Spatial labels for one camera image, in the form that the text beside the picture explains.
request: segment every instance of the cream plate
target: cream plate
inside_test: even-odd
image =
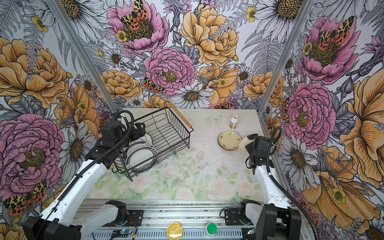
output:
[[[235,150],[238,148],[241,137],[232,131],[225,131],[218,136],[218,144],[225,150]]]

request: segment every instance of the black wire dish rack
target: black wire dish rack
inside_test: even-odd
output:
[[[114,173],[118,172],[120,174],[124,174],[129,180],[133,181],[132,178],[140,173],[132,171],[135,167],[140,166],[140,168],[149,170],[151,165],[163,161],[167,157],[186,147],[189,148],[190,133],[193,132],[192,125],[171,103],[166,102],[164,105],[164,108],[135,119],[135,124],[145,124],[145,132],[151,136],[152,145],[153,148],[156,149],[157,154],[135,166],[127,166],[125,154],[120,153],[120,158],[117,158],[114,161],[115,168],[112,170]],[[168,106],[170,106],[180,116],[180,118],[183,119],[186,125],[190,127],[191,131],[184,126],[181,120]]]

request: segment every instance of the floral tablecloth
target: floral tablecloth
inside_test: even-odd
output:
[[[135,118],[152,109],[129,109]],[[131,182],[124,175],[108,170],[95,184],[87,198],[262,201],[260,186],[245,166],[246,152],[227,151],[217,143],[218,135],[230,130],[232,115],[239,117],[235,129],[242,137],[252,133],[263,135],[255,110],[180,109],[192,124],[190,149],[139,174]]]

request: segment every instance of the floral table surface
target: floral table surface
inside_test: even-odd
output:
[[[129,109],[135,118],[153,109]],[[246,152],[226,151],[217,143],[218,135],[230,130],[232,115],[239,117],[235,129],[242,137],[263,135],[255,110],[180,109],[192,124],[190,149],[139,174],[131,182],[124,175],[108,170],[89,192],[88,199],[152,199],[262,201],[260,186],[245,167]]]

